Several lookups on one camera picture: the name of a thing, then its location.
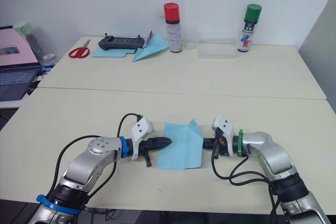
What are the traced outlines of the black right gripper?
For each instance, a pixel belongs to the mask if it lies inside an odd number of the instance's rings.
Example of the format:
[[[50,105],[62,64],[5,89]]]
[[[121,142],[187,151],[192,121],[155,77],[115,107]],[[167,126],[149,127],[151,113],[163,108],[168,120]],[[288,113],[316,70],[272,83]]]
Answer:
[[[228,144],[224,136],[216,138],[203,138],[203,148],[213,150],[215,156],[228,156]]]

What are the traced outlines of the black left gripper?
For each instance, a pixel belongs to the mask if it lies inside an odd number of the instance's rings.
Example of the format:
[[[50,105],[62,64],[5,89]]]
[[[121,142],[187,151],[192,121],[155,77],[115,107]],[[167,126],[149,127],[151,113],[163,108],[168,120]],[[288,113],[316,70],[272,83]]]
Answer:
[[[154,140],[149,139],[142,141],[139,145],[139,156],[143,156],[147,167],[152,166],[150,160],[149,151],[155,147],[155,151],[162,150],[168,147],[172,143],[172,140],[168,137],[155,137]]]

